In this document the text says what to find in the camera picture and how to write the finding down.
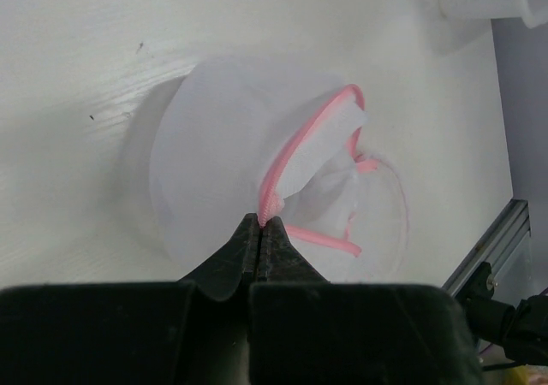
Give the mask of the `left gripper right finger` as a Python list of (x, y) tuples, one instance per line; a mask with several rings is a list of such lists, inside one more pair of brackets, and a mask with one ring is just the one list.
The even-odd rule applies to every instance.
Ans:
[(256, 282), (328, 281), (294, 248), (282, 219), (275, 216), (259, 234)]

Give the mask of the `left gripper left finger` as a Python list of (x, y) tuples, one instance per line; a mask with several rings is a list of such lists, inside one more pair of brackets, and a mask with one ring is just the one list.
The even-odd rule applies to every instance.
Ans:
[(210, 300), (231, 299), (241, 284), (248, 286), (254, 280), (261, 239), (257, 215), (245, 215), (228, 242), (181, 282), (192, 282)]

